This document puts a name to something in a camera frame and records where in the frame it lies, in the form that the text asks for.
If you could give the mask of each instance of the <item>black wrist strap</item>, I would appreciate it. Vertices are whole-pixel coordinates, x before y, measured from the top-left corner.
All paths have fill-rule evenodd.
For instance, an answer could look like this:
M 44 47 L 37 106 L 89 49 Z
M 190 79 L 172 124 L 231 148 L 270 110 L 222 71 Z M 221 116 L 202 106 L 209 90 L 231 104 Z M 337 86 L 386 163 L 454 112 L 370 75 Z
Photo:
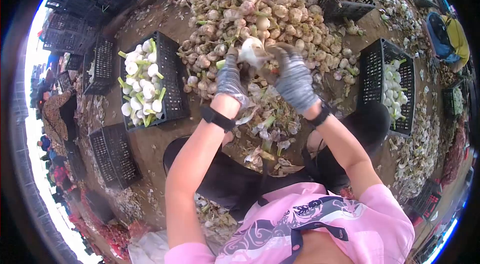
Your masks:
M 201 106 L 200 114 L 207 123 L 214 123 L 220 128 L 225 130 L 225 133 L 231 131 L 235 127 L 235 121 L 229 119 L 217 111 L 213 110 L 210 106 Z
M 309 120 L 308 122 L 313 124 L 314 127 L 318 127 L 322 123 L 324 123 L 325 119 L 331 114 L 330 108 L 325 104 L 324 101 L 321 102 L 321 111 L 320 114 L 312 119 L 311 121 Z

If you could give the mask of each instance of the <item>dirt ground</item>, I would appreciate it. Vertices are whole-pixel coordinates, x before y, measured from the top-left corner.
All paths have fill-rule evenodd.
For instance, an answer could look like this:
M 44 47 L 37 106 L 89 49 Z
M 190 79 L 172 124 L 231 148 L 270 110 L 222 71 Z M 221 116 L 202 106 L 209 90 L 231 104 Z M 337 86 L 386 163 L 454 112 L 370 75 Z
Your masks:
M 164 9 L 166 0 L 155 0 L 149 2 L 148 7 L 143 11 L 145 16 L 143 19 L 136 20 L 135 17 L 131 18 L 125 28 L 119 32 L 117 40 L 117 47 L 120 50 L 127 50 L 129 47 L 139 41 L 142 37 L 153 33 L 158 30 L 165 35 L 169 36 L 177 42 L 182 42 L 189 38 L 193 32 L 188 27 L 188 19 L 191 17 L 190 10 L 188 8 L 182 9 L 183 20 L 178 17 L 179 9 L 172 6 Z M 380 3 L 375 1 L 377 9 L 380 8 Z M 346 35 L 343 42 L 344 45 L 351 48 L 354 53 L 360 52 L 363 48 L 367 47 L 380 37 L 391 39 L 397 38 L 403 41 L 403 36 L 394 31 L 389 31 L 385 24 L 381 23 L 381 17 L 378 10 L 372 10 L 357 22 L 358 26 L 366 30 L 365 36 L 350 36 Z M 119 76 L 120 60 L 117 57 L 118 63 L 114 65 L 116 68 L 115 79 Z M 432 108 L 432 91 L 440 92 L 439 86 L 433 85 L 431 82 L 427 83 L 427 76 L 425 81 L 422 81 L 419 76 L 420 69 L 424 69 L 425 73 L 428 72 L 425 61 L 420 58 L 415 59 L 415 75 L 416 75 L 416 92 L 423 90 L 428 85 L 430 88 L 429 105 L 428 109 Z M 332 87 L 332 90 L 326 90 L 324 98 L 326 100 L 335 99 L 340 97 L 343 93 L 343 82 L 334 81 L 330 75 L 328 77 L 328 83 Z M 346 115 L 355 110 L 357 99 L 358 86 L 355 85 L 351 89 L 351 93 L 347 99 L 340 105 L 343 107 L 342 115 Z M 113 125 L 117 123 L 123 124 L 123 116 L 120 110 L 121 108 L 121 89 L 115 84 L 111 90 L 105 95 L 108 100 L 108 106 L 104 105 L 105 110 L 105 125 Z M 163 153 L 167 145 L 174 139 L 191 134 L 195 129 L 195 126 L 200 122 L 199 113 L 200 99 L 196 96 L 189 95 L 189 106 L 191 117 L 174 122 L 163 123 L 159 126 L 149 127 L 141 129 L 139 131 L 129 133 L 129 140 L 131 148 L 137 161 L 143 179 L 138 183 L 132 185 L 130 188 L 141 204 L 141 217 L 147 223 L 153 225 L 158 230 L 165 227 L 165 203 L 164 203 L 164 188 L 165 188 L 165 172 L 163 169 Z M 438 109 L 442 109 L 441 99 L 439 98 Z M 293 164 L 301 165 L 300 150 L 311 129 L 307 127 L 305 123 L 302 124 L 302 130 L 297 134 L 297 141 L 291 145 L 286 151 L 284 157 L 290 159 Z M 115 207 L 116 201 L 111 195 L 105 193 L 104 188 L 99 184 L 98 179 L 95 176 L 92 155 L 87 151 L 88 138 L 86 130 L 82 130 L 81 141 L 83 146 L 81 147 L 82 157 L 87 167 L 88 178 L 86 184 L 89 188 L 96 190 L 100 194 L 104 195 L 110 202 L 115 214 L 119 220 L 130 223 L 131 218 L 127 217 L 125 213 Z M 381 169 L 377 170 L 378 175 L 382 179 L 385 185 L 392 185 L 395 178 L 396 171 L 395 159 L 392 159 L 389 151 L 389 144 L 384 144 L 378 154 L 372 159 L 373 166 L 377 167 L 381 165 Z M 239 162 L 243 162 L 244 155 L 240 153 L 235 147 L 226 148 L 225 152 L 231 155 L 232 158 Z M 102 242 L 99 236 L 94 235 L 95 243 L 104 250 L 108 255 L 111 255 L 110 249 L 106 244 Z

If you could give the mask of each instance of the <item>gray glove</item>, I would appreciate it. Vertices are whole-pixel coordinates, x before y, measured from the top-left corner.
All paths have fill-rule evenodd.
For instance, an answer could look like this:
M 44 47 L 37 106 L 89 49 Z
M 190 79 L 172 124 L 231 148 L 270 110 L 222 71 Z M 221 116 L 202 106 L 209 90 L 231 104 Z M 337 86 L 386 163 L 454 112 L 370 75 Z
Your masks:
M 236 48 L 229 48 L 225 56 L 225 64 L 217 74 L 216 93 L 225 93 L 236 99 L 241 108 L 248 106 L 248 97 L 245 88 L 240 83 L 240 69 L 237 66 L 239 52 Z
M 320 98 L 314 93 L 310 70 L 296 48 L 279 42 L 269 45 L 266 51 L 272 53 L 279 64 L 280 77 L 275 83 L 278 93 L 298 113 L 303 113 Z

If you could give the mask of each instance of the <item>sky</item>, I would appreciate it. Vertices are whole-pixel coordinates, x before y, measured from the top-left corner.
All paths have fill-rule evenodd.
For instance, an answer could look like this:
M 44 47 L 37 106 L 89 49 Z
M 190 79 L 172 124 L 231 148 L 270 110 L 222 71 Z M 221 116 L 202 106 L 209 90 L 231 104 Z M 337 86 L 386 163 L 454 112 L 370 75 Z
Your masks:
M 32 76 L 33 66 L 38 64 L 47 63 L 50 51 L 42 49 L 43 43 L 39 41 L 37 33 L 42 29 L 43 22 L 47 9 L 45 5 L 46 0 L 43 0 L 40 4 L 38 11 L 33 18 L 32 27 L 30 28 L 30 34 L 28 36 L 27 51 L 25 58 L 25 99 L 27 106 L 30 106 L 30 78 Z M 81 236 L 78 232 L 72 231 L 71 228 L 75 226 L 68 220 L 64 207 L 57 208 L 52 198 L 52 187 L 47 180 L 45 164 L 40 160 L 40 157 L 45 154 L 39 147 L 37 147 L 37 141 L 42 135 L 41 128 L 43 123 L 41 120 L 36 120 L 35 109 L 28 108 L 28 117 L 25 119 L 25 125 L 27 129 L 27 146 L 30 154 L 30 161 L 32 162 L 33 178 L 40 192 L 48 212 L 51 216 L 53 223 L 57 230 L 61 233 L 65 242 L 77 255 L 78 260 L 85 264 L 97 264 L 102 260 L 101 256 L 95 254 L 87 255 L 84 251 L 86 248 L 82 243 Z

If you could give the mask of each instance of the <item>pink patterned top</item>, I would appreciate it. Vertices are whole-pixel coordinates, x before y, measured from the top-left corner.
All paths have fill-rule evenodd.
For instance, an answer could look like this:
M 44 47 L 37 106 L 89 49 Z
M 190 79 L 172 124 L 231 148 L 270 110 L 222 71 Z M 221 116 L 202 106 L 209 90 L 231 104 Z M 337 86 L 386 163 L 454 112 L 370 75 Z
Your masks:
M 293 263 L 302 250 L 301 230 L 328 232 L 353 263 L 405 262 L 415 233 L 388 188 L 371 186 L 358 201 L 326 194 L 318 183 L 270 192 L 263 195 L 268 204 L 251 207 L 217 257 L 204 244 L 184 243 L 165 263 Z

